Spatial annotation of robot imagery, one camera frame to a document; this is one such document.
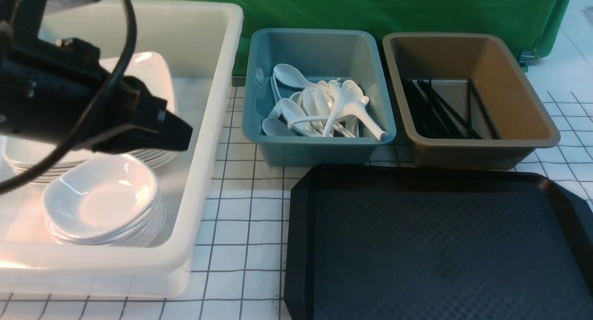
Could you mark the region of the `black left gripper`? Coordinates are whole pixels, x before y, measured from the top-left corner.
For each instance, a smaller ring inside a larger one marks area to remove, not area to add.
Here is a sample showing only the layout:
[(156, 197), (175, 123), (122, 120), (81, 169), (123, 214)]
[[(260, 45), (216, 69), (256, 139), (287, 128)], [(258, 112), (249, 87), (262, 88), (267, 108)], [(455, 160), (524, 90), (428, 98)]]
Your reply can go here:
[(89, 149), (125, 153), (137, 149), (186, 151), (193, 128), (167, 109), (167, 101), (153, 96), (146, 85), (125, 76), (132, 52), (125, 46), (113, 71), (100, 67), (100, 49), (78, 38), (62, 39), (67, 50), (89, 65), (98, 80), (70, 79), (58, 90), (58, 120), (63, 128), (56, 154)]

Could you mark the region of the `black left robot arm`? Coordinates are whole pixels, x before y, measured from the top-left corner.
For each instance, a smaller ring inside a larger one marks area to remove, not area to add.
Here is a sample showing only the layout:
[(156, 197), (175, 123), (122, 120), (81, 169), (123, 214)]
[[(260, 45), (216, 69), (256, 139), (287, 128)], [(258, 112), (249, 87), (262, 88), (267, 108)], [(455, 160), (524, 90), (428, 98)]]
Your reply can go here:
[[(97, 47), (57, 46), (27, 33), (1, 33), (1, 134), (58, 145), (74, 130), (110, 71)], [(193, 128), (136, 77), (113, 84), (96, 118), (70, 147), (111, 155), (140, 149), (186, 151)]]

